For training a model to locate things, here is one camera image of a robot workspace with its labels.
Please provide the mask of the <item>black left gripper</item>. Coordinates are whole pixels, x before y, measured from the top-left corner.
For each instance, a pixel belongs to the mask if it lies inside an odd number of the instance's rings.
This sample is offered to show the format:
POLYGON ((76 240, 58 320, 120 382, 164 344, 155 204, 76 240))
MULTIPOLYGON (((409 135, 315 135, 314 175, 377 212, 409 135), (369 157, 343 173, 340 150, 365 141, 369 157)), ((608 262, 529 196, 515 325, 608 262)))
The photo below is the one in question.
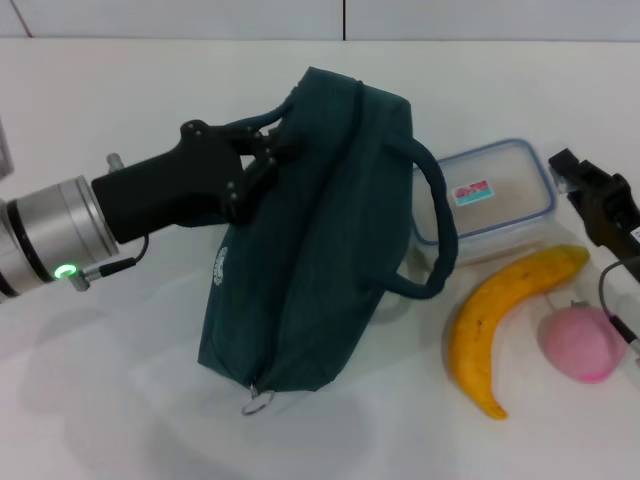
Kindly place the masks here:
POLYGON ((279 168, 301 155, 300 143, 252 127, 185 124, 170 151, 91 182, 115 240, 128 243, 170 225, 203 217, 207 222, 248 224, 279 168), (238 150, 254 160, 243 170, 238 150))

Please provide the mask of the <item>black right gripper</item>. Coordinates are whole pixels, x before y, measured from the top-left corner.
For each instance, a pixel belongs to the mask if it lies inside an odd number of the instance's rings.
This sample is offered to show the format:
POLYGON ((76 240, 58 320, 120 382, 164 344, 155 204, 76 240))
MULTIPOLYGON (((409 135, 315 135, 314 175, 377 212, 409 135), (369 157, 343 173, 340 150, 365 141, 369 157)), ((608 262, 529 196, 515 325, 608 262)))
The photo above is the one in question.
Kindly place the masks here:
POLYGON ((639 208, 628 182, 564 149, 549 160, 551 173, 568 187, 567 198, 589 239, 619 260, 639 256, 639 208))

